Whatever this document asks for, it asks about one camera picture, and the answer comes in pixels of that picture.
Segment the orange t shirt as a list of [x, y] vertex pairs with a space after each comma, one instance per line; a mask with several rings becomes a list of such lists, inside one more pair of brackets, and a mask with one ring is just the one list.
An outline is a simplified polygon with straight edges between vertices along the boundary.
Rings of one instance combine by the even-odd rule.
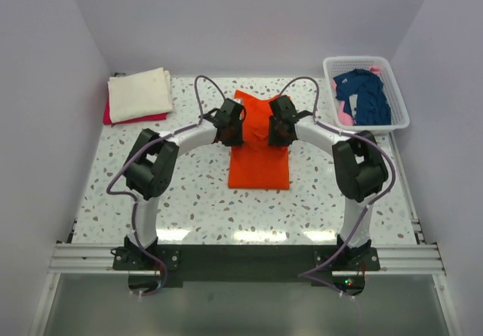
[[249, 190], [289, 190], [289, 154], [287, 147], [269, 145], [268, 100], [237, 90], [247, 118], [242, 126], [244, 143], [231, 149], [228, 187]]

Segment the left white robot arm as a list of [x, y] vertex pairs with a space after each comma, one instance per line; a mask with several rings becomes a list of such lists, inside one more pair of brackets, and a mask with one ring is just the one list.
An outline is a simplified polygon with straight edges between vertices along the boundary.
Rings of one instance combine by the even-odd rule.
[[122, 174], [133, 191], [134, 213], [131, 216], [134, 246], [130, 261], [140, 270], [148, 270], [156, 261], [155, 229], [160, 196], [170, 186], [177, 158], [191, 150], [212, 143], [233, 147], [243, 144], [242, 124], [247, 110], [241, 100], [225, 99], [222, 106], [201, 116], [198, 124], [163, 134], [145, 129], [137, 138]]

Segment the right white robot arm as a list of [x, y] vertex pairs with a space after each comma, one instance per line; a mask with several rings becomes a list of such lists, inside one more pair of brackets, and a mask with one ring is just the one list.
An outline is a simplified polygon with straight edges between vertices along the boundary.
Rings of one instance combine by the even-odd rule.
[[287, 96], [269, 101], [269, 108], [270, 146], [290, 146], [299, 140], [332, 156], [336, 183], [345, 197], [336, 260], [341, 268], [354, 270], [363, 261], [362, 252], [371, 246], [374, 200], [389, 178], [374, 135], [369, 131], [342, 134], [334, 126], [316, 122], [310, 111], [297, 111]]

